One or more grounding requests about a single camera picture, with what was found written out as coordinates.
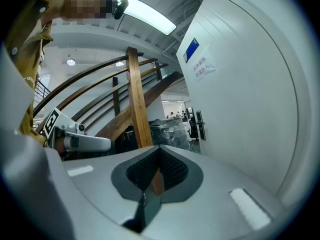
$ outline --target sign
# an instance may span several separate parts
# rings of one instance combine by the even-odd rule
[[[60,116],[61,112],[55,107],[52,111],[51,115],[49,116],[48,120],[45,122],[44,125],[44,133],[47,138],[49,138],[53,126],[55,125],[55,122],[57,121],[58,117]]]
[[[209,74],[216,71],[214,60],[211,57],[208,49],[205,49],[191,66],[192,68],[190,70],[192,78],[196,82],[199,82]]]
[[[188,62],[188,60],[191,58],[191,56],[195,53],[196,49],[199,47],[199,43],[194,38],[192,42],[190,43],[188,49],[186,49],[185,53],[183,54],[183,58],[185,63]]]

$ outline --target white label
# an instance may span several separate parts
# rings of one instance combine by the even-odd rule
[[[260,230],[271,223],[269,216],[242,188],[232,190],[230,196],[238,206],[245,220],[254,230]]]
[[[77,175],[92,172],[93,170],[94,170],[94,168],[91,165],[87,165],[87,166],[83,166],[83,167],[79,167],[79,168],[70,169],[67,172],[70,177],[74,177]]]
[[[214,60],[207,48],[204,49],[204,51],[199,55],[199,57],[191,66],[192,68],[190,70],[193,76],[192,78],[196,82],[199,82],[200,80],[207,77],[209,74],[216,71]]]

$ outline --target fluorescent light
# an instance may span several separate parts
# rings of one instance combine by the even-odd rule
[[[119,61],[119,62],[117,62],[115,65],[116,65],[117,67],[120,67],[120,66],[123,66],[124,63],[123,63],[122,61]]]
[[[74,66],[76,64],[75,60],[73,58],[70,58],[66,61],[66,63],[69,65],[69,66]]]
[[[165,35],[169,35],[176,29],[177,26],[175,24],[149,5],[146,5],[139,0],[128,0],[128,2],[129,5],[124,11],[125,14],[149,24]]]

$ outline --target plastic wrap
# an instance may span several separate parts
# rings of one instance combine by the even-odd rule
[[[151,122],[150,131],[153,145],[168,145],[192,151],[181,117]]]

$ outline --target blue sticker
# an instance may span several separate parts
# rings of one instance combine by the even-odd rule
[[[185,63],[188,62],[188,60],[191,58],[191,56],[195,53],[196,49],[199,47],[199,43],[194,38],[192,42],[190,43],[188,49],[186,49],[185,53],[183,54],[183,58]]]

